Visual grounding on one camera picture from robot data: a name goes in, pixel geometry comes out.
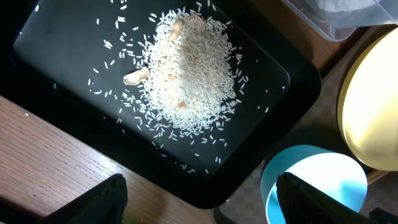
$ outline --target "white object in plastic container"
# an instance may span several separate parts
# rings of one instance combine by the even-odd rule
[[[326,40],[341,41],[357,27],[398,24],[398,0],[282,0]]]

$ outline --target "wood grain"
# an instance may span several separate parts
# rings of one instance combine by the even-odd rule
[[[116,173],[127,181],[125,219],[211,223],[210,211],[181,201],[0,96],[1,198],[43,217]]]

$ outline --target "blue container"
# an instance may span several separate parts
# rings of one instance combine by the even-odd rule
[[[294,146],[278,153],[261,176],[261,195],[269,224],[285,224],[276,180],[291,172],[346,207],[359,212],[368,191],[366,174],[351,157],[315,146]]]

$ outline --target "yellow bowl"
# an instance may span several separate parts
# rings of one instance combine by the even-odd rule
[[[398,170],[398,29],[359,56],[341,87],[337,118],[353,154],[379,170]]]

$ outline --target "wooden edge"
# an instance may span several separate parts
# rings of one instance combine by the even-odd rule
[[[368,179],[368,186],[375,183],[377,180],[379,180],[381,177],[384,177],[387,175],[389,171],[383,171],[383,170],[374,170],[366,175]]]

